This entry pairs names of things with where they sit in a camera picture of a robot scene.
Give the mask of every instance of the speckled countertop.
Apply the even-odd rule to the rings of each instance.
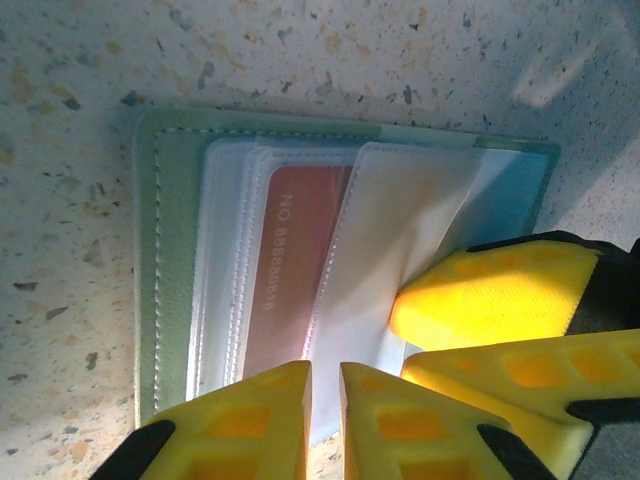
[[[222,106],[544,138],[538,229],[640,236],[640,7],[532,0],[6,0],[0,468],[86,478],[133,426],[131,138]],[[339,442],[316,455],[339,476]]]

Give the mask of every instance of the granite surface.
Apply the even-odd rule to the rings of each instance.
[[[2,477],[86,478],[133,427],[130,150],[145,109],[548,139],[563,153],[538,230],[629,248],[639,61],[626,0],[2,2]],[[338,445],[315,452],[317,478],[339,477]]]

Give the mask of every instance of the white stitching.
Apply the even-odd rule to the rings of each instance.
[[[153,301],[154,301],[154,365],[153,365],[153,410],[154,414],[159,410],[160,404],[160,393],[159,393],[159,383],[160,383],[160,341],[161,341],[161,300],[160,300],[160,279],[162,274],[160,272],[160,263],[161,263],[161,239],[162,239],[162,228],[161,228],[161,209],[160,209],[160,199],[161,199],[161,184],[160,184],[160,148],[159,148],[159,139],[160,136],[165,133],[176,133],[176,132],[190,132],[190,133],[216,133],[216,134],[226,134],[231,136],[284,136],[284,137],[302,137],[302,138],[335,138],[335,139],[353,139],[353,140],[372,140],[373,137],[367,136],[358,136],[358,135],[344,135],[344,134],[334,134],[334,135],[326,135],[326,134],[313,134],[313,133],[300,133],[300,132],[275,132],[275,131],[251,131],[251,130],[223,130],[223,129],[213,129],[213,128],[182,128],[182,127],[170,127],[162,130],[158,130],[153,138],[153,148],[154,148],[154,163],[155,163],[155,181],[156,181],[156,211],[155,211],[155,219],[156,219],[156,238],[155,238],[155,248],[156,254],[154,257],[154,287],[153,287]]]

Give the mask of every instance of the card slot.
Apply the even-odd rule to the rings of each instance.
[[[405,343],[388,330],[393,300],[436,252],[478,156],[477,149],[377,143],[359,152],[305,342],[314,365],[312,443],[339,428],[340,362],[399,373]]]

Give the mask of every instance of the yellow rubber pad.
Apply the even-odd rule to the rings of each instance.
[[[291,362],[149,420],[176,430],[141,480],[303,480],[311,363]]]
[[[640,330],[420,353],[405,361],[402,378],[506,419],[564,480],[593,430],[565,408],[640,397]]]
[[[358,363],[343,363],[345,480],[511,480],[477,426],[501,418]]]
[[[563,335],[598,253],[548,240],[457,252],[398,294],[391,330],[427,351]]]

